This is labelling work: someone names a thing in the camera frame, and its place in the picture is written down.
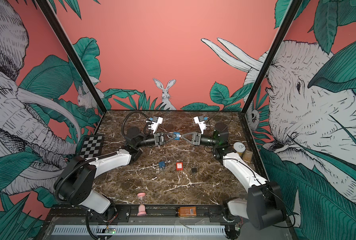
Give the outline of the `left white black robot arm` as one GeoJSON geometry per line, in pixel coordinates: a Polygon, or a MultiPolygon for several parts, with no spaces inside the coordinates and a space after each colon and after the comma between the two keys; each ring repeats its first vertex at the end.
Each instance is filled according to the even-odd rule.
{"type": "Polygon", "coordinates": [[[134,163],[142,155],[142,147],[162,146],[176,137],[176,134],[166,132],[146,135],[137,127],[129,128],[124,136],[126,143],[118,151],[98,157],[84,159],[76,156],[71,159],[54,184],[56,200],[94,211],[107,219],[115,217],[115,203],[93,190],[95,178],[134,163]]]}

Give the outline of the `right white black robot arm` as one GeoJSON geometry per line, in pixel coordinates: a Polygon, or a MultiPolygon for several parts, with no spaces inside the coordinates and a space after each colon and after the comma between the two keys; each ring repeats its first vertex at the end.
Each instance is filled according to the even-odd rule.
{"type": "Polygon", "coordinates": [[[240,147],[230,144],[228,126],[217,123],[211,136],[199,132],[182,134],[181,138],[194,146],[211,147],[212,155],[226,167],[247,191],[247,199],[227,203],[227,217],[242,217],[262,230],[287,219],[280,186],[256,173],[239,155],[240,147]]]}

